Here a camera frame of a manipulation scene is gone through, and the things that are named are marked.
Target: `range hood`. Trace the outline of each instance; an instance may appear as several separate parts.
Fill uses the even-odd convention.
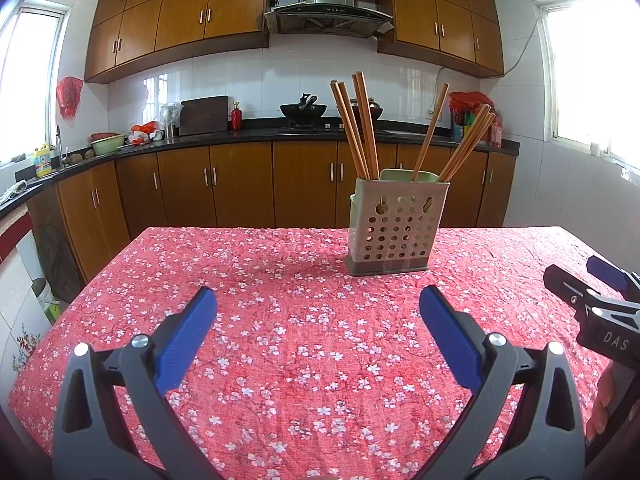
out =
[[[306,0],[274,7],[264,15],[270,32],[281,34],[337,34],[370,38],[391,30],[392,17],[357,7],[354,0]]]

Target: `black countertop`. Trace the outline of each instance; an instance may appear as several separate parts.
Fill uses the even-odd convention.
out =
[[[203,134],[197,136],[174,137],[172,139],[158,140],[150,142],[145,146],[130,147],[118,150],[108,155],[96,156],[89,160],[83,160],[79,164],[75,164],[63,170],[55,170],[52,173],[39,178],[30,180],[28,188],[20,195],[0,206],[0,220],[8,215],[11,211],[21,206],[32,196],[36,195],[43,186],[52,184],[62,180],[68,176],[72,176],[82,171],[88,170],[98,164],[114,160],[116,158],[126,158],[128,156],[139,155],[141,153],[163,152],[164,150],[172,150],[174,148],[196,148],[199,146],[214,146],[217,144],[233,144],[235,142],[276,142],[279,140],[343,140],[346,136],[343,132],[319,132],[319,133],[281,133],[281,127],[277,128],[254,128],[251,130],[227,131],[215,134]],[[422,144],[424,134],[412,132],[389,132],[380,130],[376,132],[376,142],[382,144]],[[445,148],[455,148],[458,146],[450,137],[433,136],[431,146],[443,146]],[[518,156],[520,152],[520,143],[513,140],[502,140],[501,148],[493,148],[491,146],[483,146],[478,144],[475,147],[477,152],[497,152],[507,155]]]

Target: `blue gripper pad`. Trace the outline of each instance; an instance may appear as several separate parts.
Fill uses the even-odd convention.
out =
[[[587,271],[601,282],[609,285],[613,290],[618,292],[624,292],[626,290],[626,277],[624,272],[597,256],[592,256],[587,260]]]
[[[180,385],[217,312],[216,295],[206,287],[184,307],[177,327],[156,359],[156,388],[161,395]]]
[[[458,384],[476,394],[482,386],[484,356],[456,318],[461,314],[466,316],[456,313],[435,285],[428,286],[420,293],[420,315],[424,324]],[[476,327],[484,336],[482,329]]]

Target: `table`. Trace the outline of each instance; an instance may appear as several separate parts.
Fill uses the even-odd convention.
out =
[[[346,230],[151,228],[76,298],[18,377],[10,405],[50,451],[67,357],[152,332],[203,285],[218,318],[168,400],[227,479],[408,478],[470,395],[453,380],[417,311],[438,285],[485,331],[516,345],[566,348],[587,415],[607,359],[575,343],[573,311],[547,292],[551,263],[586,272],[594,254],[559,227],[440,229],[431,270],[354,278]],[[493,456],[519,395],[512,388],[484,450]],[[118,399],[141,455],[159,463],[127,396]]]

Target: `backsplash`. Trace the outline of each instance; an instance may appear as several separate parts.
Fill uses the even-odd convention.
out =
[[[126,133],[132,124],[156,118],[165,102],[229,95],[229,107],[240,101],[247,119],[281,117],[280,105],[297,103],[302,92],[328,105],[326,116],[338,116],[331,79],[347,82],[362,70],[369,95],[384,108],[382,119],[428,124],[439,66],[378,54],[376,40],[320,35],[272,34],[269,48],[196,57],[160,66],[110,83],[108,125]],[[480,89],[479,80],[449,69],[439,83],[450,92]],[[449,126],[448,112],[438,126]]]

